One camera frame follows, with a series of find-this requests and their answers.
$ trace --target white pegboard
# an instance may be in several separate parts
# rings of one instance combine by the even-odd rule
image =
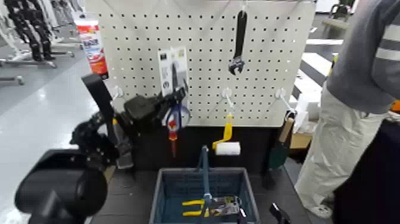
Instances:
[[[292,92],[315,4],[310,1],[246,1],[242,74],[228,71],[235,53],[236,16],[243,1],[87,0],[101,25],[109,87],[126,97],[160,92],[157,51],[186,46],[191,125],[223,126],[231,88],[234,126],[278,127],[286,107],[274,93]],[[122,108],[123,100],[115,104]]]

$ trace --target person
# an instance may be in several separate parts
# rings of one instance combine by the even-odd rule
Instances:
[[[323,200],[350,177],[400,99],[400,0],[370,0],[354,16],[295,185],[304,207],[321,218],[332,215]]]

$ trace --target spray can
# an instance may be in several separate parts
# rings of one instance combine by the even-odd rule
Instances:
[[[89,60],[92,72],[103,79],[108,78],[107,64],[105,62],[104,46],[99,30],[99,21],[95,18],[87,18],[81,15],[75,20],[79,36]]]

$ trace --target plastic basket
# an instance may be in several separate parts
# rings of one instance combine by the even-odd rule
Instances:
[[[257,205],[244,168],[214,168],[209,173],[210,193],[213,197],[237,195],[242,200],[248,223],[260,223]],[[161,169],[149,224],[196,223],[199,217],[184,217],[184,211],[200,210],[200,206],[182,206],[182,202],[204,197],[204,178],[195,169]],[[202,223],[237,223],[237,216],[216,216]]]

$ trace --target pliers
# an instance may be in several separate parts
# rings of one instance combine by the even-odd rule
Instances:
[[[200,210],[185,211],[182,213],[182,216],[200,216],[204,204],[204,199],[182,202],[182,206],[200,206]],[[204,217],[238,214],[241,204],[242,201],[237,196],[213,198],[211,199],[211,205],[206,208]]]

